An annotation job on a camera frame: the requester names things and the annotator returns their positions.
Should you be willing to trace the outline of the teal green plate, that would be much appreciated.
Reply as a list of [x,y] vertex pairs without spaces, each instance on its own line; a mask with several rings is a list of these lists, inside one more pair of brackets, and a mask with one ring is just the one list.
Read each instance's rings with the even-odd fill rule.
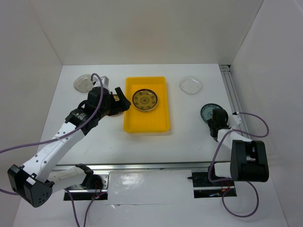
[[208,120],[211,119],[211,117],[212,117],[212,110],[215,109],[215,108],[223,109],[220,105],[214,104],[214,103],[205,104],[201,108],[200,115],[201,115],[202,120],[205,123],[208,123]]

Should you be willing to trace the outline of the yellow brown patterned plate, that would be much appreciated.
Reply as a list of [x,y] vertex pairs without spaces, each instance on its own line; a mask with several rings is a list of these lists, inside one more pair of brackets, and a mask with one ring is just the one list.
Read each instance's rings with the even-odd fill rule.
[[151,111],[158,104],[158,96],[150,89],[139,89],[133,94],[132,103],[139,111]]
[[117,94],[113,94],[109,101],[107,116],[117,116],[123,112],[123,104],[121,103]]

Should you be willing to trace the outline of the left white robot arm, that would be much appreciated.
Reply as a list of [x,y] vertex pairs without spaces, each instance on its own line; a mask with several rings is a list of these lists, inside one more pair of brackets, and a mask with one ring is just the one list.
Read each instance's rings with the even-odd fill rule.
[[79,185],[91,189],[102,186],[102,179],[85,164],[76,164],[70,169],[53,172],[65,154],[81,141],[105,116],[127,111],[131,103],[120,87],[115,88],[118,100],[106,88],[95,87],[89,91],[87,100],[82,101],[70,112],[54,136],[37,154],[21,166],[12,165],[8,177],[12,190],[34,208],[42,206],[61,189]]

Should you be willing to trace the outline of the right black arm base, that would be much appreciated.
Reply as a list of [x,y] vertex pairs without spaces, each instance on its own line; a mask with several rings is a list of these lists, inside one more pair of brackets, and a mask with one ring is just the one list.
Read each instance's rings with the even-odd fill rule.
[[193,172],[188,177],[193,183],[194,198],[219,198],[225,193],[225,197],[236,197],[236,189],[233,181],[212,183],[208,180],[207,172]]

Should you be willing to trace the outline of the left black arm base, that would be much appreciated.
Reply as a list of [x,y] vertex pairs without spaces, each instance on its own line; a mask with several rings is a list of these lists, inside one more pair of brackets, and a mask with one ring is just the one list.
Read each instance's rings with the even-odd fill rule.
[[80,185],[73,185],[68,187],[72,198],[75,201],[89,201],[95,198],[98,201],[105,201],[108,199],[108,184],[109,172],[100,172],[95,176],[88,188],[83,188]]

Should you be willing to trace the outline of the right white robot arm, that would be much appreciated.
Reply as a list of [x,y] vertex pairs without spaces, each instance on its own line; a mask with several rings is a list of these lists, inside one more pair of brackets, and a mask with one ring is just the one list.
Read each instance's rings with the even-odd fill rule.
[[[266,147],[260,140],[251,140],[243,137],[241,134],[250,135],[256,138],[265,138],[269,134],[267,123],[259,116],[246,113],[260,119],[265,127],[265,135],[253,135],[231,126],[230,120],[234,120],[234,125],[241,122],[240,112],[234,112],[228,115],[224,109],[215,108],[212,110],[212,117],[207,121],[211,137],[218,142],[213,160],[207,173],[207,181],[211,185],[218,185],[222,181],[234,182],[267,182],[269,179],[269,168],[267,162]],[[224,145],[231,150],[231,159],[229,162],[216,163],[217,154]],[[218,166],[229,166],[229,174],[223,175]]]

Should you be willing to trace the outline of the yellow plastic bin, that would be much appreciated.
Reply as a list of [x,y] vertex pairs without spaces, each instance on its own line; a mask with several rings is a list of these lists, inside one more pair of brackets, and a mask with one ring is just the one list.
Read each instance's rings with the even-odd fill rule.
[[[151,111],[139,111],[132,103],[133,94],[139,89],[150,89],[158,96],[158,104]],[[169,105],[165,77],[128,77],[125,96],[131,102],[124,113],[124,131],[128,133],[161,133],[170,129]]]

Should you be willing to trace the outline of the clear glass plate left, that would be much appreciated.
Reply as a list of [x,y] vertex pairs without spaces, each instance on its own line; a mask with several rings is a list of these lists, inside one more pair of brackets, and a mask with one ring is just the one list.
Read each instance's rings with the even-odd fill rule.
[[93,81],[91,80],[90,74],[84,74],[79,76],[73,83],[74,89],[81,93],[89,92],[93,87]]

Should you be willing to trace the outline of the clear glass plate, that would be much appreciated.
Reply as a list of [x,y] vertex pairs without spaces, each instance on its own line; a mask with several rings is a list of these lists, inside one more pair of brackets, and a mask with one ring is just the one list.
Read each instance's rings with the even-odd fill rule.
[[74,89],[81,93],[89,92],[93,87],[93,81],[91,80],[90,74],[84,74],[79,76],[73,83]]
[[179,88],[188,95],[197,95],[203,89],[203,83],[194,76],[186,76],[179,82]]

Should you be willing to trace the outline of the clear glass plate right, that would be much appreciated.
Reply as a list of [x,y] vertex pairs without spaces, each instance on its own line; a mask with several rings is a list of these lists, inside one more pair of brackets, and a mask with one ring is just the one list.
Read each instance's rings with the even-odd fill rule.
[[203,89],[203,83],[194,76],[186,76],[179,82],[179,88],[188,95],[197,95]]

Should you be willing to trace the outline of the right side aluminium rail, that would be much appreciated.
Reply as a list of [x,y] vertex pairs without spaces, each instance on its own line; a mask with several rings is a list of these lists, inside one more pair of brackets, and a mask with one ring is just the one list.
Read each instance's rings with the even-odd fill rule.
[[[232,78],[230,65],[219,65],[220,72],[223,78],[224,86],[227,92],[229,103],[231,106],[232,112],[242,111],[242,106],[240,104],[239,96],[236,91],[236,87]],[[238,130],[250,133],[245,116],[240,114],[242,122],[236,126]]]

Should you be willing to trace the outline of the aluminium rail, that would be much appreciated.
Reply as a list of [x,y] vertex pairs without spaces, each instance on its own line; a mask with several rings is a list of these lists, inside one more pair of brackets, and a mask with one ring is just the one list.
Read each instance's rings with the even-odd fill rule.
[[86,164],[94,171],[151,171],[151,170],[200,170],[207,171],[210,162],[134,163],[134,164]]
[[[229,103],[231,106],[232,112],[242,111],[242,106],[240,104],[239,96],[236,91],[236,87],[232,78],[230,65],[219,65],[220,72],[223,78],[224,86],[227,92]],[[242,122],[236,126],[238,130],[250,133],[245,116],[240,114]]]

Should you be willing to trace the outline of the front aluminium rail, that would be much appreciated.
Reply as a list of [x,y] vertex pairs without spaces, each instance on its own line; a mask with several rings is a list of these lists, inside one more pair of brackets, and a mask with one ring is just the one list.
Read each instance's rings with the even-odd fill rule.
[[94,171],[151,171],[151,170],[200,170],[207,171],[210,162],[134,163],[134,164],[86,164]]

